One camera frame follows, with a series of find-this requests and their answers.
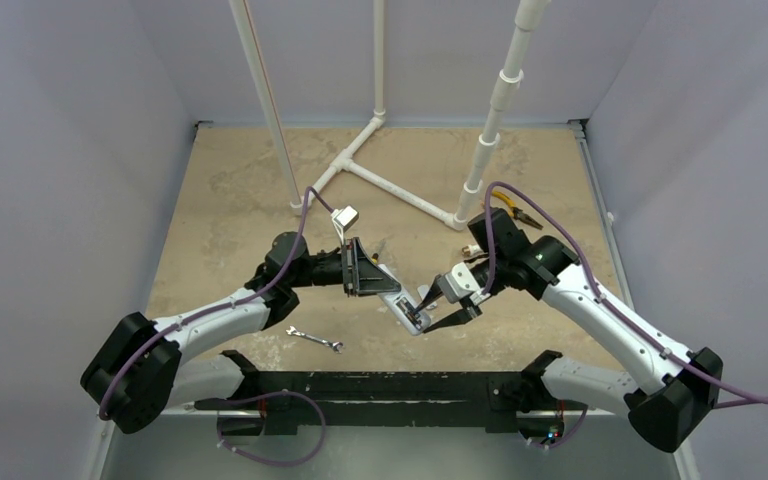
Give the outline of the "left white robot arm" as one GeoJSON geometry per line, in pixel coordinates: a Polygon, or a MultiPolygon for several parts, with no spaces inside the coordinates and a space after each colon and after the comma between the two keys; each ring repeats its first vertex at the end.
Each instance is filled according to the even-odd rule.
{"type": "Polygon", "coordinates": [[[350,297],[394,297],[401,283],[367,255],[358,238],[332,251],[309,252],[303,236],[284,232],[244,286],[187,313],[154,320],[123,317],[80,378],[99,415],[135,433],[166,407],[181,366],[236,337],[285,320],[300,300],[297,289],[340,285],[350,297]]]}

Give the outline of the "white battery cover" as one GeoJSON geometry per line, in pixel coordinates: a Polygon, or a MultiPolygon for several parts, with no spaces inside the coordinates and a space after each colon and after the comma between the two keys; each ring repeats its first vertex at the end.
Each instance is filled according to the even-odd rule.
{"type": "Polygon", "coordinates": [[[420,285],[417,291],[420,296],[419,303],[417,304],[418,311],[434,309],[437,306],[436,299],[439,295],[431,285],[420,285]]]}

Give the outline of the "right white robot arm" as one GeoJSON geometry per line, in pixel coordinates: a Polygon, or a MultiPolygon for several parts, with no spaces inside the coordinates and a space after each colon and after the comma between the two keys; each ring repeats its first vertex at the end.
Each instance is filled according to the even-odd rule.
{"type": "Polygon", "coordinates": [[[410,313],[424,313],[440,297],[460,308],[427,332],[468,323],[480,316],[482,303],[505,289],[525,291],[573,320],[623,367],[588,366],[546,351],[522,372],[521,392],[529,404],[571,400],[624,416],[648,444],[667,453],[675,452],[713,410],[719,389],[703,378],[722,377],[723,361],[713,350],[693,351],[663,334],[588,280],[579,256],[560,240],[530,241],[499,208],[489,217],[474,217],[468,229],[496,260],[461,262],[434,279],[410,313]]]}

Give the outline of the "black AA battery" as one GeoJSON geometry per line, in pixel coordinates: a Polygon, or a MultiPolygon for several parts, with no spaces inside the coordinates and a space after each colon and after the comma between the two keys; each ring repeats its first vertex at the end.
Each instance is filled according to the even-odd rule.
{"type": "Polygon", "coordinates": [[[407,298],[402,298],[398,302],[398,306],[407,318],[415,319],[417,317],[416,307],[407,298]]]}

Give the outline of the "white remote control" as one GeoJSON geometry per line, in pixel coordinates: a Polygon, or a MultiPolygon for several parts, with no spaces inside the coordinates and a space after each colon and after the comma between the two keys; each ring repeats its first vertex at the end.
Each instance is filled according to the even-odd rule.
{"type": "Polygon", "coordinates": [[[386,264],[380,263],[378,267],[395,281],[397,289],[392,292],[378,293],[377,296],[412,336],[421,335],[431,324],[430,316],[425,311],[419,313],[414,311],[418,302],[386,264]]]}

